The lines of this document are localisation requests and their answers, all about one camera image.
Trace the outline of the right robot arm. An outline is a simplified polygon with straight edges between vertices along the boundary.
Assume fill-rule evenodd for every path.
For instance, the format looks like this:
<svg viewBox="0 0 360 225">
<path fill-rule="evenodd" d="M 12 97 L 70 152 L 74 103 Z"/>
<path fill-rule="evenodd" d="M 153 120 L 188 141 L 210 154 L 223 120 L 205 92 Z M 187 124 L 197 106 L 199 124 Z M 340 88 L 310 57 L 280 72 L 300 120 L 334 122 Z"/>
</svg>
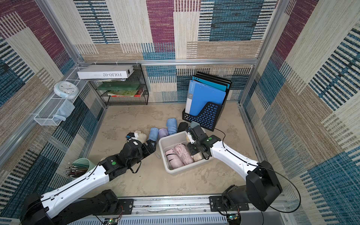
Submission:
<svg viewBox="0 0 360 225">
<path fill-rule="evenodd" d="M 252 160 L 227 146 L 215 136 L 207 136 L 200 126 L 186 129 L 190 140 L 190 153 L 201 153 L 227 164 L 246 182 L 243 186 L 231 185 L 221 195 L 220 207 L 224 210 L 239 209 L 243 203 L 250 203 L 264 212 L 282 193 L 282 187 L 272 165 Z"/>
</svg>

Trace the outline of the white plastic storage box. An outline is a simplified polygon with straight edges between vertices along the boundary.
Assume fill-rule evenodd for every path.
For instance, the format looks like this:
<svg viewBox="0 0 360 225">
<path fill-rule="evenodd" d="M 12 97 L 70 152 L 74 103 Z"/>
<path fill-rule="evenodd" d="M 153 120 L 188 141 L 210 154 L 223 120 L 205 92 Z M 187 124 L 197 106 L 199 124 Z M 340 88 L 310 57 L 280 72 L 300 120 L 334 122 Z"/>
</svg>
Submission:
<svg viewBox="0 0 360 225">
<path fill-rule="evenodd" d="M 201 153 L 192 156 L 188 144 L 188 136 L 185 131 L 165 136 L 158 141 L 158 147 L 167 173 L 179 174 L 213 159 L 213 157 L 205 159 Z"/>
</svg>

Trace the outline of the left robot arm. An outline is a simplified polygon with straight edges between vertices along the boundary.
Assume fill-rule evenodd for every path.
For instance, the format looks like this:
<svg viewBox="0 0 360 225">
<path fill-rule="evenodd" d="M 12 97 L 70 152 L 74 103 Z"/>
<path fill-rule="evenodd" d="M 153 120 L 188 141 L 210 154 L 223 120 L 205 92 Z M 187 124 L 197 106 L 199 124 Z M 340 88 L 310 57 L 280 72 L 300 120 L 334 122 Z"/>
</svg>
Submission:
<svg viewBox="0 0 360 225">
<path fill-rule="evenodd" d="M 93 169 L 70 183 L 42 195 L 33 193 L 26 197 L 21 212 L 21 225 L 66 225 L 89 215 L 122 214 L 116 194 L 108 189 L 87 200 L 79 198 L 141 165 L 146 157 L 156 151 L 156 144 L 147 140 L 129 140 L 120 153 L 108 156 Z"/>
</svg>

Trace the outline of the cream striped umbrella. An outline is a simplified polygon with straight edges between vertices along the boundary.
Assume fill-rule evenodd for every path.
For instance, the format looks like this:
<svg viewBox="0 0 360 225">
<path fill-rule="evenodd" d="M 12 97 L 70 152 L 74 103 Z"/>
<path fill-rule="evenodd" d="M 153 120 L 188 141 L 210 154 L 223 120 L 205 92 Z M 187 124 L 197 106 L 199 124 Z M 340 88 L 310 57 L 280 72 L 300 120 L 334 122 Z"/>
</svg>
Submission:
<svg viewBox="0 0 360 225">
<path fill-rule="evenodd" d="M 197 154 L 193 155 L 192 158 L 195 162 L 197 162 L 203 159 L 203 155 L 201 152 L 198 152 Z"/>
</svg>

